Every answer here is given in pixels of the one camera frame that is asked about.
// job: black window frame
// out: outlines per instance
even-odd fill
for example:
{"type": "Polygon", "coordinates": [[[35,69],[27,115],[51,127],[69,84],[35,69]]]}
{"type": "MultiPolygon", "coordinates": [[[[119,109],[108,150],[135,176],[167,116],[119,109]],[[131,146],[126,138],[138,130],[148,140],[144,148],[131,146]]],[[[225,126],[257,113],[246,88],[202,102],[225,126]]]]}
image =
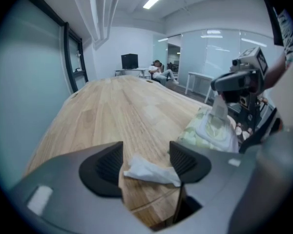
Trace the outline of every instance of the black window frame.
{"type": "Polygon", "coordinates": [[[63,21],[58,14],[44,1],[44,0],[29,0],[33,5],[43,11],[47,16],[49,16],[54,22],[56,22],[60,27],[64,27],[63,35],[63,47],[64,47],[64,59],[65,66],[68,75],[68,79],[73,90],[73,93],[78,91],[76,84],[76,77],[84,76],[86,82],[88,82],[87,70],[84,64],[84,52],[83,52],[83,40],[80,38],[70,27],[69,23],[63,21]],[[81,71],[73,72],[72,64],[70,60],[69,52],[69,38],[72,38],[77,42],[78,51],[80,56],[81,71]]]}

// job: ribbed black rubber pad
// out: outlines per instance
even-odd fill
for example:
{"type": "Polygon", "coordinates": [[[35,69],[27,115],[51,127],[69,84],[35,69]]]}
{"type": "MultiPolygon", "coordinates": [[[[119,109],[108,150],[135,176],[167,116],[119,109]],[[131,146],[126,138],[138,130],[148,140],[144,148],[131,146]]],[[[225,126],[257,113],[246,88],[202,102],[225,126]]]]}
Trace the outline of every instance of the ribbed black rubber pad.
{"type": "Polygon", "coordinates": [[[79,177],[97,195],[122,197],[118,187],[122,164],[123,142],[120,141],[85,159],[79,167],[79,177]]]}
{"type": "Polygon", "coordinates": [[[183,183],[194,183],[211,170],[210,160],[174,141],[169,143],[170,162],[183,183]]]}

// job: light blue jeans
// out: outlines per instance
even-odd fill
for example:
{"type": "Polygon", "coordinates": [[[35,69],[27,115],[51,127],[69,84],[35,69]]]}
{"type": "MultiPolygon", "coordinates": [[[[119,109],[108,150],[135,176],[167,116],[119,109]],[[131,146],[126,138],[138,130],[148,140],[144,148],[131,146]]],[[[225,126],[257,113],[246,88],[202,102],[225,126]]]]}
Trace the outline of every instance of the light blue jeans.
{"type": "Polygon", "coordinates": [[[170,79],[174,80],[174,74],[172,73],[171,69],[167,69],[166,71],[162,72],[159,76],[157,76],[155,79],[159,80],[160,83],[165,86],[166,85],[166,79],[167,74],[170,77],[170,79]]]}

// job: white shirt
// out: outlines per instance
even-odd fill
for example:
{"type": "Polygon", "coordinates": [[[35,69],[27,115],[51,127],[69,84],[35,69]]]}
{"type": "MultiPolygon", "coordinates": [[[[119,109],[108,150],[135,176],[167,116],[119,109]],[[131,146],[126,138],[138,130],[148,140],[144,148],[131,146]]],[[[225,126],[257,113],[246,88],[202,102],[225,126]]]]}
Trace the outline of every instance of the white shirt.
{"type": "MultiPolygon", "coordinates": [[[[157,70],[158,68],[157,67],[155,67],[155,66],[149,66],[149,68],[148,68],[148,70],[149,71],[153,71],[153,70],[157,70]]],[[[161,74],[162,72],[161,71],[157,71],[157,72],[154,72],[153,73],[153,78],[156,78],[157,76],[159,76],[160,74],[161,74]]]]}

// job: white tissue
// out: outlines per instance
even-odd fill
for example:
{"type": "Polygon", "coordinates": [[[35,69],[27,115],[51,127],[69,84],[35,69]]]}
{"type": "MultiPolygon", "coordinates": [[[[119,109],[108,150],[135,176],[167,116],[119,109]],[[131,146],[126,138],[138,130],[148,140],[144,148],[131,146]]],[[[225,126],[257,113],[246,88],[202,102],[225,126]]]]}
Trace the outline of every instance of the white tissue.
{"type": "Polygon", "coordinates": [[[159,167],[137,154],[133,156],[129,165],[130,169],[124,171],[124,176],[161,184],[172,183],[176,187],[181,185],[180,179],[173,167],[159,167]]]}

